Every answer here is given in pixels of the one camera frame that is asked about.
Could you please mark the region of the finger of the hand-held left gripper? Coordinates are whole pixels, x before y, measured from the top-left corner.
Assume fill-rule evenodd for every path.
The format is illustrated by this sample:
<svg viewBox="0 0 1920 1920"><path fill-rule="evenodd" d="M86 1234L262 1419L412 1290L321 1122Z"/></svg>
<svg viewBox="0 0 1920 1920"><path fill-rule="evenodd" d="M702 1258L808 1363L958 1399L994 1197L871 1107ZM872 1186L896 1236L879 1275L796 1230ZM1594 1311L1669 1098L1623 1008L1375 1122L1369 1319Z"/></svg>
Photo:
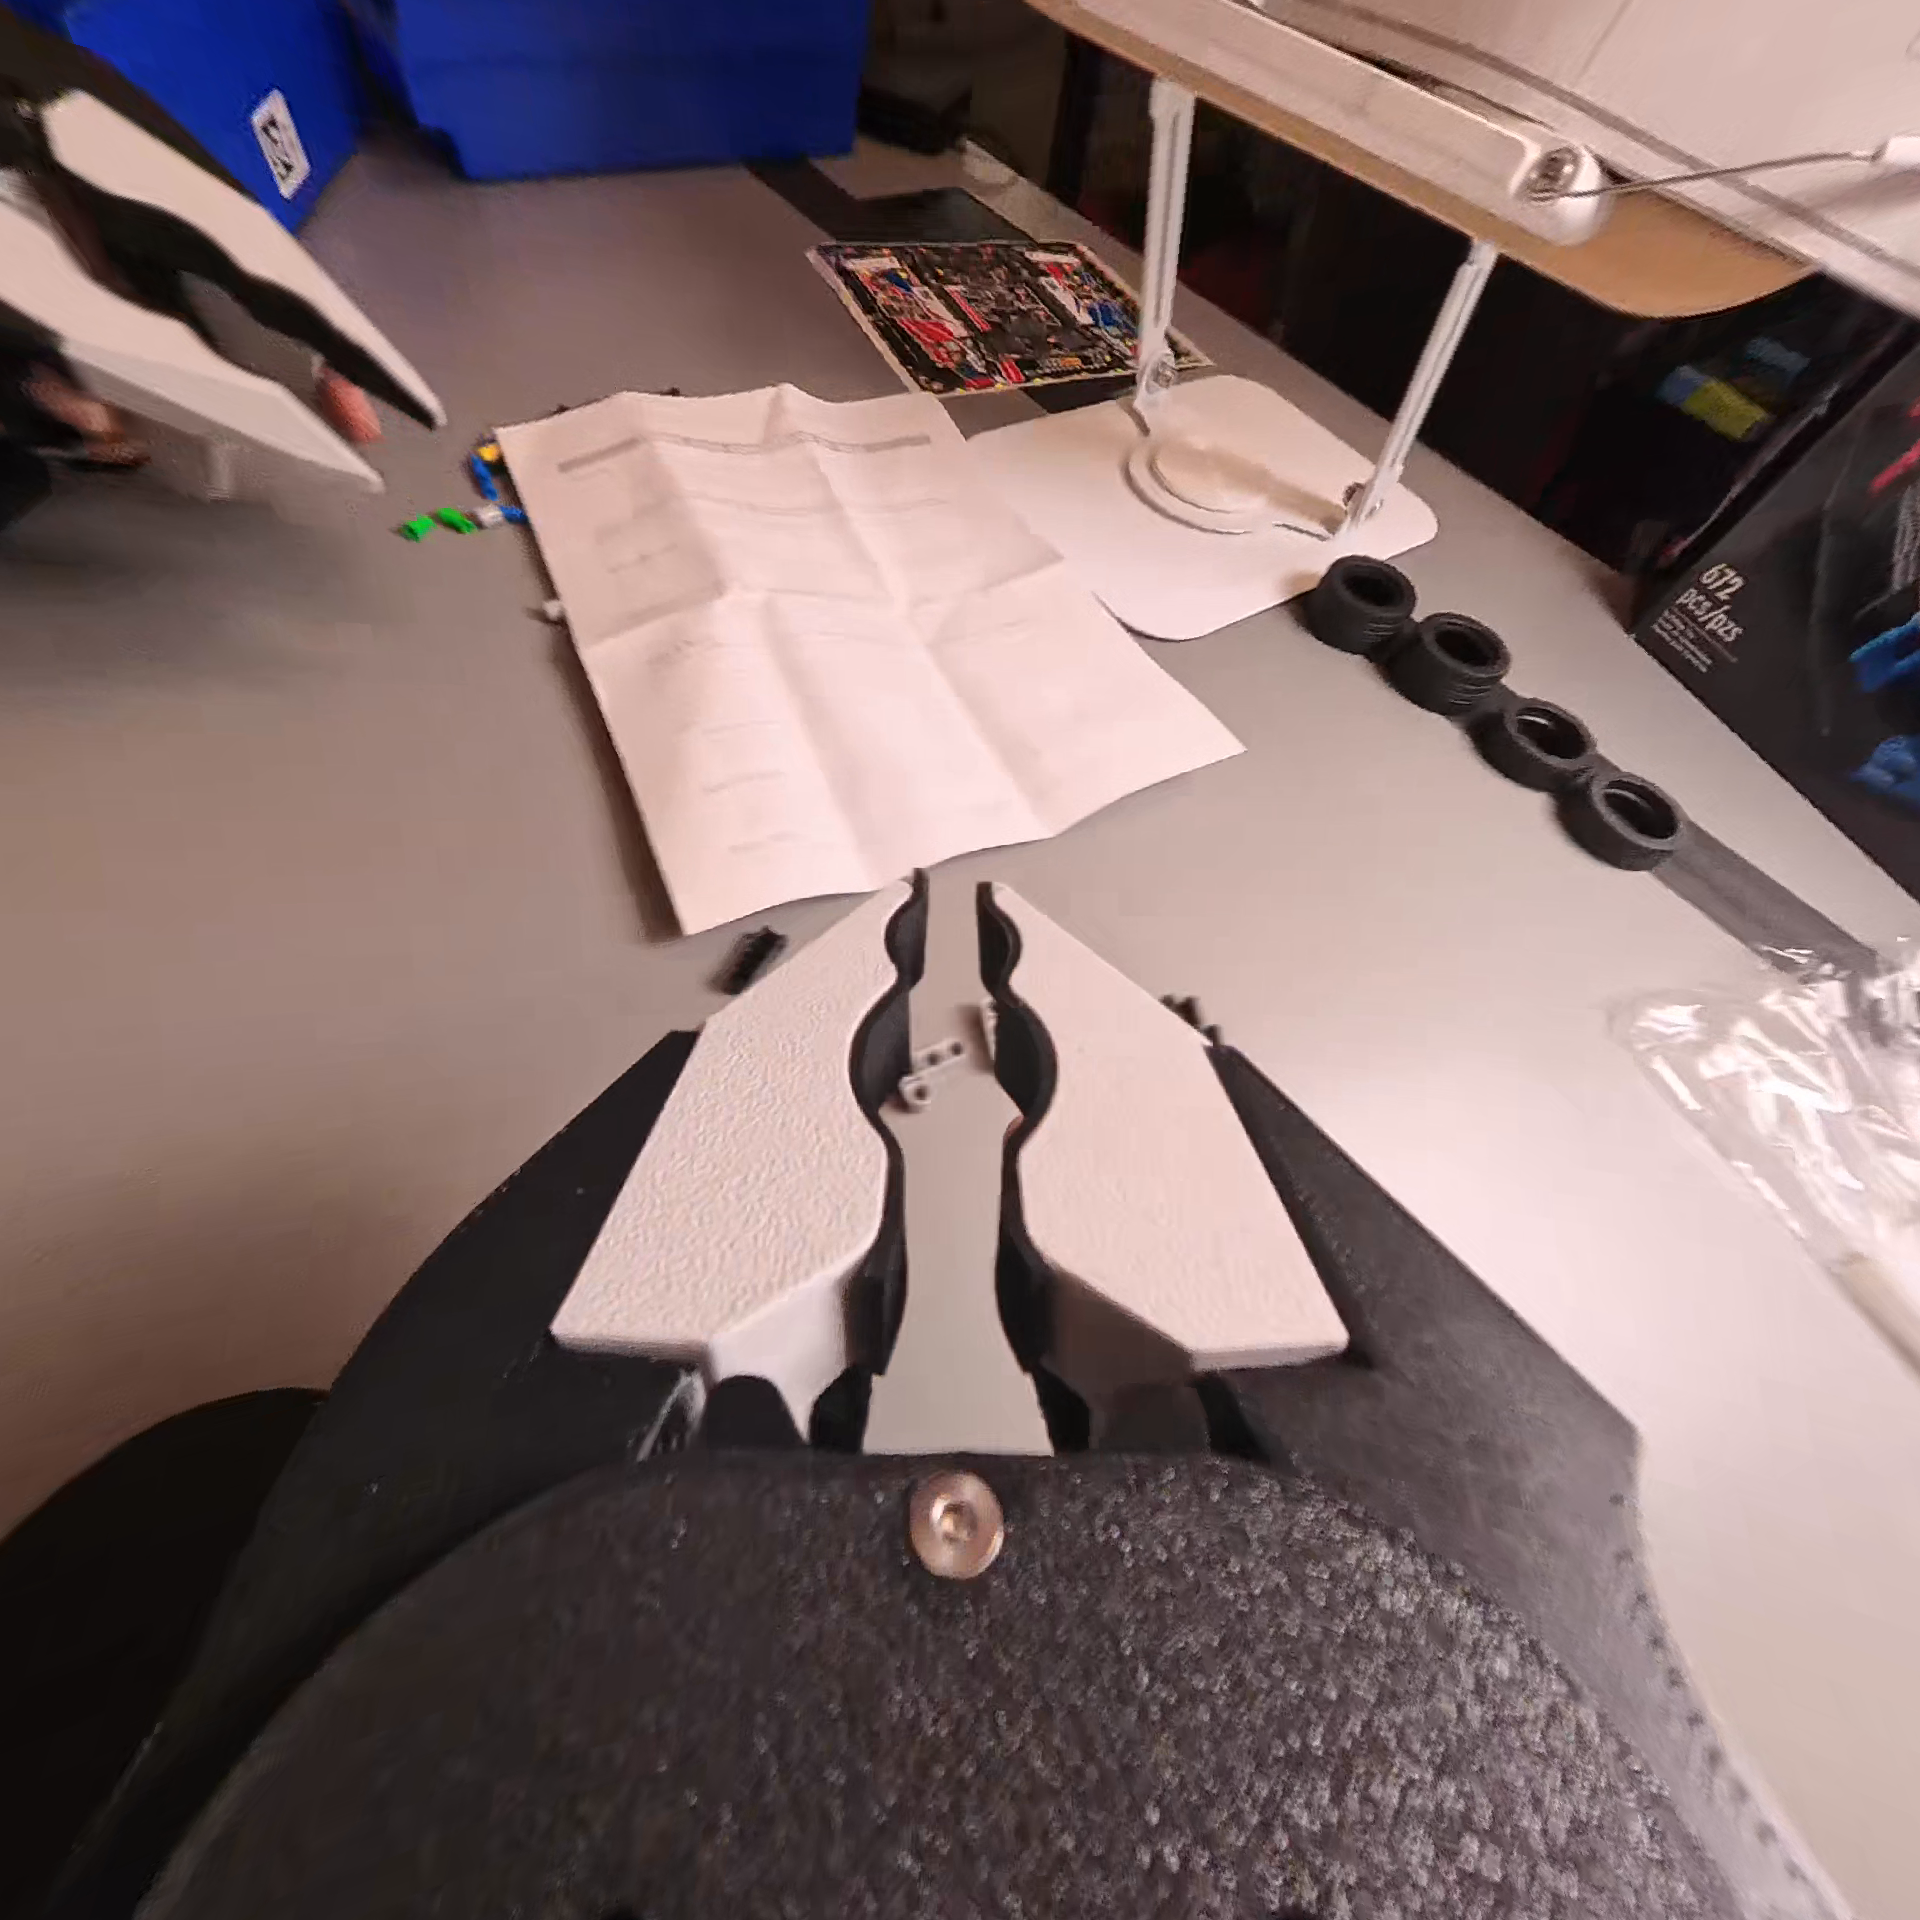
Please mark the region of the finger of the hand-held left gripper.
<svg viewBox="0 0 1920 1920"><path fill-rule="evenodd" d="M4 323L34 333L98 400L207 444L252 447L367 493L367 459L279 382L234 366L190 324L108 290L23 174L4 174Z"/></svg>
<svg viewBox="0 0 1920 1920"><path fill-rule="evenodd" d="M424 428L445 412L412 362L252 194L86 91L41 110L52 172L84 188L120 259L218 285L252 319L297 341Z"/></svg>

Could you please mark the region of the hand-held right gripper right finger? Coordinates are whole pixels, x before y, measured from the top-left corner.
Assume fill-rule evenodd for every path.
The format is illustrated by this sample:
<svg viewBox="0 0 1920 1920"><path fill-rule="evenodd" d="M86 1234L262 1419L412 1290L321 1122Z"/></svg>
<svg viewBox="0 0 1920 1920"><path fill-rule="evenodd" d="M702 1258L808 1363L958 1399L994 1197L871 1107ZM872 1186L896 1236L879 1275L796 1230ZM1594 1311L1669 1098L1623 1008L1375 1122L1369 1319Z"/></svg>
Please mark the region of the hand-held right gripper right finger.
<svg viewBox="0 0 1920 1920"><path fill-rule="evenodd" d="M994 1294L1058 1454L1206 1448L1223 1376L1337 1359L1348 1325L1212 1046L1010 886L975 886L998 1005Z"/></svg>

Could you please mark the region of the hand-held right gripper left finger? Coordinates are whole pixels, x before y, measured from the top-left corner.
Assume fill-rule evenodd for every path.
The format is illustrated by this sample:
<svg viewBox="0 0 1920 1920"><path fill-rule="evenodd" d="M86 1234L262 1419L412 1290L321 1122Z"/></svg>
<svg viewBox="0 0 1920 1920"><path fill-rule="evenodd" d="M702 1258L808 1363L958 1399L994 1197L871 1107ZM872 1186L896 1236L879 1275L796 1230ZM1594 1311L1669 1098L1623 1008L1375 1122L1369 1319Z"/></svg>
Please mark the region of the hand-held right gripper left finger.
<svg viewBox="0 0 1920 1920"><path fill-rule="evenodd" d="M924 876L881 885L711 1014L552 1322L570 1354L716 1390L862 1404L904 1300L904 1173L879 1109L910 1068Z"/></svg>

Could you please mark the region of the pile of small colourful lego pins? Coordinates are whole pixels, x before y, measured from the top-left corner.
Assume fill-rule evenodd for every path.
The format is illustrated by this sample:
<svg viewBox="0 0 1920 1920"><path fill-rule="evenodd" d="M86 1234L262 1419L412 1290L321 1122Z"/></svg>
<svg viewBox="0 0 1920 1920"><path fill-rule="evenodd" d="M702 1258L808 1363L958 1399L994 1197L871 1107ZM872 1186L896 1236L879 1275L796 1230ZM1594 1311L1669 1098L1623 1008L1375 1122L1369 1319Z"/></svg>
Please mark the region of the pile of small colourful lego pins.
<svg viewBox="0 0 1920 1920"><path fill-rule="evenodd" d="M484 434L468 445L463 478L470 492L463 502L401 519L390 527L392 535L406 544L418 544L432 535L476 538L493 531L530 527L497 434Z"/></svg>

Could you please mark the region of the black rubber lego tire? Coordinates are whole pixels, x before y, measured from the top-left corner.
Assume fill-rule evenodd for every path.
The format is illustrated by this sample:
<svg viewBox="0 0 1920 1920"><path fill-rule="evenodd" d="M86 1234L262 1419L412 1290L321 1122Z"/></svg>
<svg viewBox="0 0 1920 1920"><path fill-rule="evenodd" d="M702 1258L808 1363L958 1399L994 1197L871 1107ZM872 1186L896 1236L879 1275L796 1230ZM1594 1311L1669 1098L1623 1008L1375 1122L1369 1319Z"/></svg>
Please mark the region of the black rubber lego tire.
<svg viewBox="0 0 1920 1920"><path fill-rule="evenodd" d="M1501 779L1554 798L1589 779L1597 758L1594 735L1574 712L1511 690L1473 712L1466 735Z"/></svg>
<svg viewBox="0 0 1920 1920"><path fill-rule="evenodd" d="M1364 556L1333 560L1303 596L1303 624L1325 646L1377 659L1412 627L1417 590L1394 565Z"/></svg>
<svg viewBox="0 0 1920 1920"><path fill-rule="evenodd" d="M1382 678L1407 704L1457 723L1501 690L1512 656L1470 615L1433 612L1405 624L1382 656Z"/></svg>
<svg viewBox="0 0 1920 1920"><path fill-rule="evenodd" d="M1554 816L1577 847L1621 874L1662 868L1688 836L1687 813L1656 783L1613 765L1568 783Z"/></svg>

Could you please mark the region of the black lego set box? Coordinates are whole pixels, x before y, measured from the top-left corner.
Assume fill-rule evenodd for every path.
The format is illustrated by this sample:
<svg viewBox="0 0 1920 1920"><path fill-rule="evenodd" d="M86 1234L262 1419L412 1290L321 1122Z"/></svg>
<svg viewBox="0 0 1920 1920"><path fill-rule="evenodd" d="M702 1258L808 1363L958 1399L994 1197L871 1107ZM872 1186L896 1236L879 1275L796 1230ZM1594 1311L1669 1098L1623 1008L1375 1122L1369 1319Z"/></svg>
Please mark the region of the black lego set box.
<svg viewBox="0 0 1920 1920"><path fill-rule="evenodd" d="M1671 573L1634 638L1917 898L1917 352Z"/></svg>

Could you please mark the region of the person's left hand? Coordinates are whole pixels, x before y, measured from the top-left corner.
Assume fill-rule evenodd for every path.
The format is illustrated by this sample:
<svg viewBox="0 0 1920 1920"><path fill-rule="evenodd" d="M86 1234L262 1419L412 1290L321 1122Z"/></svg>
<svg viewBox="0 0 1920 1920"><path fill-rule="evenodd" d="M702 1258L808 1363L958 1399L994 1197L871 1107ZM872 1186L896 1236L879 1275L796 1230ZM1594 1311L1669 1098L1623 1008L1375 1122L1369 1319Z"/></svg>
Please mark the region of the person's left hand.
<svg viewBox="0 0 1920 1920"><path fill-rule="evenodd" d="M14 423L41 459L86 474L136 474L153 459L130 421L52 370L31 370L16 384Z"/></svg>

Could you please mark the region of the blue plastic bin with label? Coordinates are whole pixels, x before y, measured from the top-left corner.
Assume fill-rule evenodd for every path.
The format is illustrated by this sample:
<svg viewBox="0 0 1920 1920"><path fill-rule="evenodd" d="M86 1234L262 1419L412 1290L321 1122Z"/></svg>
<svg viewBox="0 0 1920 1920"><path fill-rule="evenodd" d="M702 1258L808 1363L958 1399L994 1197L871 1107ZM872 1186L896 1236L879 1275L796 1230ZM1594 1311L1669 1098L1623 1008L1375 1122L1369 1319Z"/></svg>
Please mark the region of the blue plastic bin with label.
<svg viewBox="0 0 1920 1920"><path fill-rule="evenodd" d="M359 146L365 91L341 5L14 3L145 90L286 228Z"/></svg>

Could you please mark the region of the blue plastic storage bin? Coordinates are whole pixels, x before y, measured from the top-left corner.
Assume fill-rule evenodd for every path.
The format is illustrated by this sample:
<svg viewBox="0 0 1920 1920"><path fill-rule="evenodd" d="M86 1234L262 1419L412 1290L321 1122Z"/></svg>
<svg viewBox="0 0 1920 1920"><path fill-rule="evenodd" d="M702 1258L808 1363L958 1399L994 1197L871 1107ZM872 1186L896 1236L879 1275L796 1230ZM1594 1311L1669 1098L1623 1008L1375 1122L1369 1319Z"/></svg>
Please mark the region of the blue plastic storage bin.
<svg viewBox="0 0 1920 1920"><path fill-rule="evenodd" d="M372 74L477 183L848 154L866 3L344 5Z"/></svg>

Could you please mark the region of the white folded paper sheet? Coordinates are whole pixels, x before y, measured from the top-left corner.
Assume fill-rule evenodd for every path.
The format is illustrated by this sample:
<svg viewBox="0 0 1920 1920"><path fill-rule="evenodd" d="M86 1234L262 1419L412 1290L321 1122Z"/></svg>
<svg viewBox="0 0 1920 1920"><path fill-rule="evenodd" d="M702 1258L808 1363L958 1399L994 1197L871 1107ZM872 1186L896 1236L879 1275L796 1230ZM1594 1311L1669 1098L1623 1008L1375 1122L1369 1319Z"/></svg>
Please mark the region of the white folded paper sheet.
<svg viewBox="0 0 1920 1920"><path fill-rule="evenodd" d="M686 934L1241 754L932 397L624 390L496 440Z"/></svg>

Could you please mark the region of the clear crumpled plastic bag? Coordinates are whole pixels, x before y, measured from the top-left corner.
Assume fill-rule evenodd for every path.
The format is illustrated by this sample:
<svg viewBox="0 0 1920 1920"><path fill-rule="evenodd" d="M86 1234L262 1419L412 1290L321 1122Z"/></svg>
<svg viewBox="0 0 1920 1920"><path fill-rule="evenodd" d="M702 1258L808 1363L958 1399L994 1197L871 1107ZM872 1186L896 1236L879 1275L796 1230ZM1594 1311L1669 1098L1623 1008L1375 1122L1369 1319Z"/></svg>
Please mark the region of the clear crumpled plastic bag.
<svg viewBox="0 0 1920 1920"><path fill-rule="evenodd" d="M1917 1370L1917 951L1649 992L1613 1036L1656 1092Z"/></svg>

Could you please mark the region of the white book stand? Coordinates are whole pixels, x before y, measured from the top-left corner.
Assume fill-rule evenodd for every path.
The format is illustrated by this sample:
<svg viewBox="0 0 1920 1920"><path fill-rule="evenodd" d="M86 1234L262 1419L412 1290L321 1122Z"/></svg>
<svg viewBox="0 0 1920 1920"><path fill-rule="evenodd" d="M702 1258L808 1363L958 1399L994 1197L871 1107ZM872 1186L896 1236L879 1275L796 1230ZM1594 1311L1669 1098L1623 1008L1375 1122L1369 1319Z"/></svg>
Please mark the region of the white book stand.
<svg viewBox="0 0 1920 1920"><path fill-rule="evenodd" d="M1916 168L1916 135L1679 176L1624 176L1522 111L1295 32L1268 5L1037 5L1150 77L1140 347L1125 396L970 439L997 493L1127 628L1192 639L1306 592L1333 560L1434 535L1400 474L1501 259L1640 319L1711 314L1807 270L1679 184L1828 160ZM1464 235L1377 454L1250 376L1170 362L1192 119L1212 104Z"/></svg>

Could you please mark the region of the colourful holographic sticker sheet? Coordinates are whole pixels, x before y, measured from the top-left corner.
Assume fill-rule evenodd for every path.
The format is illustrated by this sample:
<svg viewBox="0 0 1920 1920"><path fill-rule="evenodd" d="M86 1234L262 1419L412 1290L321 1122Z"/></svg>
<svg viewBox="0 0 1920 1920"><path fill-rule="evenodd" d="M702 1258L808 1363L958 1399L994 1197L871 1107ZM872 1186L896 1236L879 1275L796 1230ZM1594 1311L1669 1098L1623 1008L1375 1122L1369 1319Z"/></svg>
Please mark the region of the colourful holographic sticker sheet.
<svg viewBox="0 0 1920 1920"><path fill-rule="evenodd" d="M830 242L806 259L911 390L967 397L1135 375L1138 300L1087 247Z"/></svg>

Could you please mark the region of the black crate with colourful bricks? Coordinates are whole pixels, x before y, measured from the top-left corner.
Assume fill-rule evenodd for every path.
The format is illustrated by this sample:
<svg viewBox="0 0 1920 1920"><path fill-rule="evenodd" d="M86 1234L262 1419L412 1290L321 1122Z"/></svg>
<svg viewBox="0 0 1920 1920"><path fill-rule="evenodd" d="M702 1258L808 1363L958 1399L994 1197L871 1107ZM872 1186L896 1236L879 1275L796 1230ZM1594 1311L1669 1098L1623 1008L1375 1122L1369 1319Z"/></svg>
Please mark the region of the black crate with colourful bricks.
<svg viewBox="0 0 1920 1920"><path fill-rule="evenodd" d="M1850 323L1788 316L1673 327L1649 350L1652 400L1741 447L1815 421L1858 359Z"/></svg>

